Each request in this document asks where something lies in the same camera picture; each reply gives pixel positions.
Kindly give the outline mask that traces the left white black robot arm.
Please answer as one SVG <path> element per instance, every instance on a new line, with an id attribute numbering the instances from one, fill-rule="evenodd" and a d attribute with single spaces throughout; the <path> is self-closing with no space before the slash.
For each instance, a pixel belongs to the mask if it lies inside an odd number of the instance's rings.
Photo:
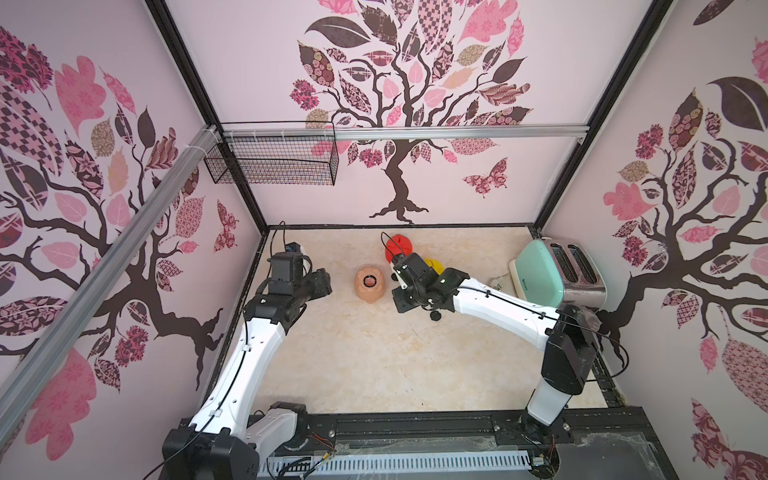
<path id="1" fill-rule="evenodd" d="M 252 405 L 307 303 L 331 293 L 331 277 L 323 268 L 287 282 L 274 275 L 261 284 L 245 305 L 236 350 L 210 396 L 186 425 L 166 436 L 156 467 L 162 479 L 256 479 L 262 460 L 302 438 L 304 405 L 277 403 L 251 422 Z"/>

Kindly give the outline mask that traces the red piggy bank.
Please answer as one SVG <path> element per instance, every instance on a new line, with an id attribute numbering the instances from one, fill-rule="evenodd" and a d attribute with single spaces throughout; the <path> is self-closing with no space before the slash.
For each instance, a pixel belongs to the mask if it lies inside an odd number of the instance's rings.
<path id="1" fill-rule="evenodd" d="M 400 234 L 387 237 L 384 248 L 385 258 L 388 263 L 391 263 L 396 255 L 408 256 L 413 252 L 410 239 Z"/>

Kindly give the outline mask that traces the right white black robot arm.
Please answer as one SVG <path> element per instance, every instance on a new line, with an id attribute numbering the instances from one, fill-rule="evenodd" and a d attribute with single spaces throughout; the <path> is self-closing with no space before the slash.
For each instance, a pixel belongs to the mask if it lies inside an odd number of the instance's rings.
<path id="1" fill-rule="evenodd" d="M 443 311 L 485 320 L 529 342 L 543 353 L 541 378 L 520 423 L 544 430 L 580 395 L 598 356 L 601 333 L 594 313 L 575 305 L 530 303 L 447 268 L 437 273 L 418 254 L 395 254 L 391 268 L 399 286 L 392 291 L 400 313 L 421 308 L 438 320 Z"/>

